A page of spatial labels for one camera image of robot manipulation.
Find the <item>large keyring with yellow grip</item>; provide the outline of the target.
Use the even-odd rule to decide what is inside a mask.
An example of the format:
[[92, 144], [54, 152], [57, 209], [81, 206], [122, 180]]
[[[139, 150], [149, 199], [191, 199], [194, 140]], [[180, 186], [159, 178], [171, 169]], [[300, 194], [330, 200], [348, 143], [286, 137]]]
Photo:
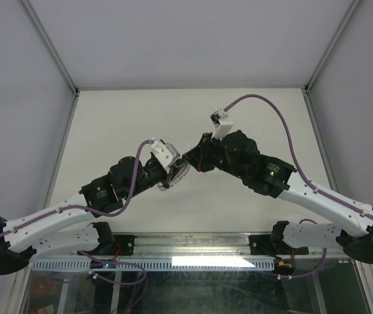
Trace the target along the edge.
[[177, 160], [174, 164], [169, 167], [168, 176], [160, 183], [157, 187], [160, 191], [166, 191], [174, 187], [181, 179], [187, 175], [190, 170], [190, 164], [188, 162]]

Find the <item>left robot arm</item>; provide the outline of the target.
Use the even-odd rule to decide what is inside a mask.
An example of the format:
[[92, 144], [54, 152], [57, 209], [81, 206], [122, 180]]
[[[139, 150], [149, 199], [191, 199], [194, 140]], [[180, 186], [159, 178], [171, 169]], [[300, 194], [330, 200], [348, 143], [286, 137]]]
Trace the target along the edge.
[[[83, 186], [69, 199], [32, 215], [7, 220], [0, 217], [0, 275], [24, 269], [29, 263], [68, 251], [107, 254], [114, 247], [111, 227], [98, 217], [115, 217], [130, 200], [156, 186], [168, 187], [176, 171], [170, 157], [151, 158], [142, 164], [125, 157], [109, 172]], [[72, 225], [92, 221], [72, 232]]]

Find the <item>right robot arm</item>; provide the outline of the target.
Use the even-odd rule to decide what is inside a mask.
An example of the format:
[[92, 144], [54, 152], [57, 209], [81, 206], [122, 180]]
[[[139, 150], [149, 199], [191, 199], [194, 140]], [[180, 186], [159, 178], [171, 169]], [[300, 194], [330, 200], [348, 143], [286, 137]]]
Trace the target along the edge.
[[257, 245], [263, 253], [308, 253], [310, 247], [317, 247], [339, 250], [354, 260], [373, 264], [373, 205], [315, 184], [293, 165], [261, 154], [257, 143], [242, 131], [222, 139], [205, 133], [183, 159], [198, 172], [218, 169], [257, 194], [297, 204], [327, 220], [322, 224], [276, 222], [268, 242]]

